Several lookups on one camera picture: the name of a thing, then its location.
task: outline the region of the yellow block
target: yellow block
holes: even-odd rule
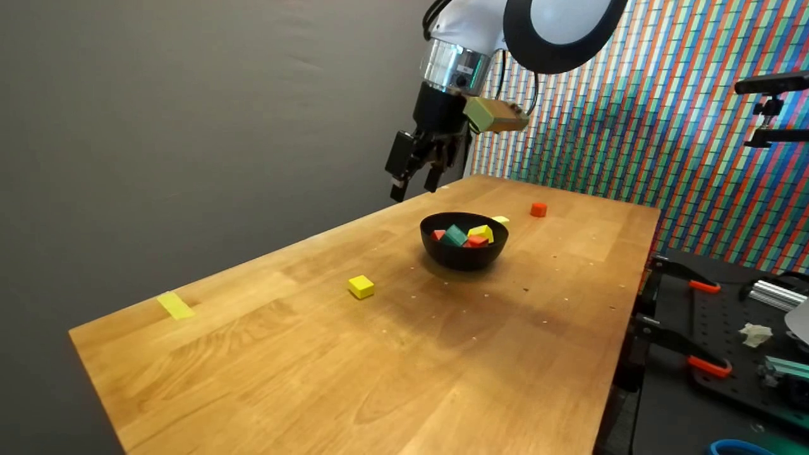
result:
[[[349,280],[349,294],[358,299],[358,301],[364,301],[370,296],[375,296],[375,280],[370,280],[366,275],[354,275]]]
[[[485,238],[485,242],[494,242],[494,239],[497,239],[497,232],[492,232],[489,226],[475,226],[475,227],[471,227],[468,234],[471,234],[471,238]]]

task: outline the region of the green object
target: green object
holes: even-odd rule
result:
[[[489,127],[497,122],[497,113],[485,107],[483,99],[468,99],[463,113],[471,118],[475,131],[489,131]]]
[[[459,226],[450,226],[449,232],[441,239],[454,246],[454,248],[463,248],[466,232]]]

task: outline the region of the wooden table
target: wooden table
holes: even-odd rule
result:
[[[444,210],[511,218],[492,271],[425,257]],[[149,299],[72,338],[128,452],[591,452],[655,231],[468,178],[178,288],[190,319]]]

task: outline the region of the orange object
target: orange object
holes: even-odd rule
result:
[[[463,248],[485,248],[485,238],[480,238],[480,234],[473,234],[473,238],[468,238],[466,242],[463,242]]]
[[[550,205],[547,202],[535,202],[531,205],[531,218],[545,218],[550,213]]]
[[[722,282],[712,285],[712,282],[703,282],[703,280],[689,280],[689,288],[699,290],[699,294],[709,294],[709,296],[715,296],[723,290]]]

